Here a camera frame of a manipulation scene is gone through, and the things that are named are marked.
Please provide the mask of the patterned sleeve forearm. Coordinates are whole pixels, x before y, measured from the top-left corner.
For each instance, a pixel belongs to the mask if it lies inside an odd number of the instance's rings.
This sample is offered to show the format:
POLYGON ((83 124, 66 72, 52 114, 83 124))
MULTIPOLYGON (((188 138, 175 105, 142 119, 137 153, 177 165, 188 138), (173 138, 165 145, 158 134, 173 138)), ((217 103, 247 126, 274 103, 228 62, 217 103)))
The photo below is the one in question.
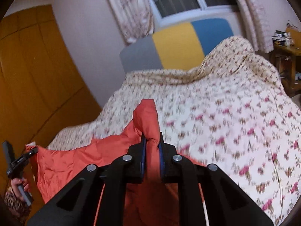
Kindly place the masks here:
POLYGON ((26 202, 18 199, 12 187, 7 188, 4 197, 4 203, 13 214, 13 217, 20 222, 21 225, 25 225, 29 214, 31 213, 32 207, 29 207, 26 202))

